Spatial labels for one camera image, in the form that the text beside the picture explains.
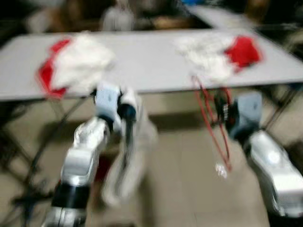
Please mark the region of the red plastic hanger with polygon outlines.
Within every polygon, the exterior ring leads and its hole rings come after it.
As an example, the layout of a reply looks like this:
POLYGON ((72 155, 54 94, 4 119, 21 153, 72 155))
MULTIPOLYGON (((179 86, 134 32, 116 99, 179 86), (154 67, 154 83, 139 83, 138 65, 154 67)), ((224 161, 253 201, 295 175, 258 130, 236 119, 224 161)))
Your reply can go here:
POLYGON ((191 82, 195 87, 195 94, 197 103, 203 117, 203 121, 205 123, 206 129, 210 133, 212 140, 214 141, 214 145, 216 147, 217 154, 219 155, 223 164, 219 164, 219 167, 223 167, 225 173, 232 172, 233 165, 230 160, 230 148, 228 143, 228 136, 226 133, 226 129, 223 127, 219 119, 219 115, 213 114, 210 102, 214 101, 214 96, 211 95, 210 91, 206 89, 201 82, 200 78, 197 74, 190 74, 191 82), (218 142, 217 137, 214 134, 214 123, 218 123, 218 128, 221 132, 221 137, 223 139, 223 147, 221 147, 218 142))

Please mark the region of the grey table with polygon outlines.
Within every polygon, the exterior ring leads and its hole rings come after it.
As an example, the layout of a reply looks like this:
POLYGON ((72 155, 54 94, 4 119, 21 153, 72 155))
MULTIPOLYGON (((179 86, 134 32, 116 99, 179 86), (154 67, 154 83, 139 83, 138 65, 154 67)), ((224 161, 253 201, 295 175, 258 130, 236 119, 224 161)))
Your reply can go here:
MULTIPOLYGON (((202 29, 160 32, 94 32, 93 37, 115 54, 104 80, 131 87, 140 94, 191 91, 194 69, 178 53, 175 40, 203 33, 202 29)), ((253 37, 262 61, 243 69, 233 78, 214 83, 201 76, 205 88, 249 87, 303 82, 303 63, 277 44, 256 33, 253 37)), ((0 102, 38 100, 45 97, 37 81, 37 70, 47 59, 50 47, 67 33, 21 35, 0 48, 0 102)))

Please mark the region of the red cloth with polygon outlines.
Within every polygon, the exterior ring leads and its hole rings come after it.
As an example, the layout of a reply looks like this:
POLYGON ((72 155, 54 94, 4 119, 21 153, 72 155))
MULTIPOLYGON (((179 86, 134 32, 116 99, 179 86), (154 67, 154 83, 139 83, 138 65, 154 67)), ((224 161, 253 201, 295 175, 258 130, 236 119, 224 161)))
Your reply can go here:
POLYGON ((95 182, 103 182, 106 178, 106 175, 109 172, 109 169, 111 168, 113 161, 115 159, 115 156, 110 155, 101 155, 98 158, 98 166, 97 166, 97 172, 95 175, 95 182))

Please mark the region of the crumpled white garment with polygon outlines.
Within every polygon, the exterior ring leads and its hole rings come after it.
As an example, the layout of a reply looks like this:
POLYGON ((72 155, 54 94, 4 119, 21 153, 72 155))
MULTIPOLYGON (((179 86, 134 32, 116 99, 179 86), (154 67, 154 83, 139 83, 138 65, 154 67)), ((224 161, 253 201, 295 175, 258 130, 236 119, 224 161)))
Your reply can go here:
POLYGON ((89 93, 102 80, 115 54, 89 33, 78 33, 66 41, 51 56, 50 88, 89 93))
POLYGON ((188 61, 203 78, 224 83, 235 76, 236 65, 225 53, 235 43, 235 35, 222 32, 204 32, 182 36, 174 40, 176 51, 188 61))

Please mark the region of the red garment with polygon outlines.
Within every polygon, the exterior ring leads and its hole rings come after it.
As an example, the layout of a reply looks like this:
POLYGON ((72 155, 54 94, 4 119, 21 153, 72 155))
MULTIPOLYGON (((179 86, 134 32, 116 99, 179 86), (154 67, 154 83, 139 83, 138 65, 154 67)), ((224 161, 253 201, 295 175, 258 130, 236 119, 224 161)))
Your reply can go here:
POLYGON ((66 88, 52 88, 51 80, 54 73, 54 59, 58 52, 60 52, 67 44, 70 43, 70 40, 71 39, 69 37, 66 37, 54 43, 48 50, 48 58, 37 70, 37 81, 47 99, 62 99, 63 95, 65 95, 67 91, 66 88))
POLYGON ((229 62, 234 65, 235 73, 263 60, 255 39, 244 35, 235 36, 233 43, 225 50, 225 54, 229 62))

